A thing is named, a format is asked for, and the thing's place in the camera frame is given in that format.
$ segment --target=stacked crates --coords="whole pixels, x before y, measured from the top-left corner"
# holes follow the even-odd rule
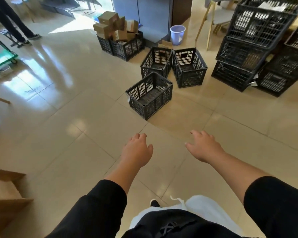
[[[257,88],[279,97],[298,80],[298,28],[256,79]]]
[[[298,15],[298,0],[243,0],[234,12],[212,77],[244,91]]]

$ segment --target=tile floor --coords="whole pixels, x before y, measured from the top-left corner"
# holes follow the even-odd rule
[[[205,11],[194,0],[181,47],[192,47]],[[298,82],[280,98],[255,88],[240,93],[210,75],[223,34],[207,26],[197,42],[208,65],[202,86],[173,87],[172,100],[148,122],[128,106],[125,90],[141,79],[144,50],[129,62],[102,52],[86,19],[46,14],[27,22],[42,40],[17,49],[22,62],[0,80],[0,168],[27,174],[20,184],[33,204],[20,213],[2,237],[43,237],[119,162],[127,138],[145,132],[155,151],[128,195],[120,237],[138,212],[156,198],[196,194],[217,201],[247,236],[263,236],[225,181],[196,161],[184,142],[190,130],[205,129],[223,148],[298,188]],[[175,83],[173,72],[168,77]]]

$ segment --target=shoe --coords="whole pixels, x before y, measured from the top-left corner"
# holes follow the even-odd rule
[[[34,34],[33,37],[28,37],[29,40],[34,41],[40,39],[42,36],[40,34]]]
[[[29,40],[22,41],[20,43],[22,43],[24,46],[31,46],[32,45],[32,43],[30,43]]]
[[[157,200],[153,199],[150,201],[150,207],[160,207]]]

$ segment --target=person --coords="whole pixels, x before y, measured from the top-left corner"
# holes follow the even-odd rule
[[[298,189],[226,153],[214,136],[195,130],[191,134],[194,143],[186,144],[188,151],[223,177],[267,238],[298,237]],[[146,137],[135,134],[129,139],[117,168],[81,197],[47,238],[115,237],[131,183],[153,154]],[[123,238],[241,237],[194,211],[159,208],[156,200],[151,205],[155,211],[145,212]]]
[[[10,19],[20,28],[24,35],[28,38],[26,40],[22,34],[14,27]],[[21,21],[20,17],[15,13],[12,7],[5,0],[0,0],[0,23],[14,36],[18,42],[24,45],[31,45],[29,40],[37,40],[41,35],[34,34],[26,25]]]

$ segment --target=black trousers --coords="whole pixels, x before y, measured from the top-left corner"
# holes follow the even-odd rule
[[[0,22],[1,24],[14,36],[18,41],[24,42],[25,38],[21,35],[18,30],[13,26],[12,21],[20,28],[27,38],[34,36],[33,32],[28,29],[24,23],[21,21],[20,17],[14,12],[14,10],[9,6],[5,0],[0,0]]]

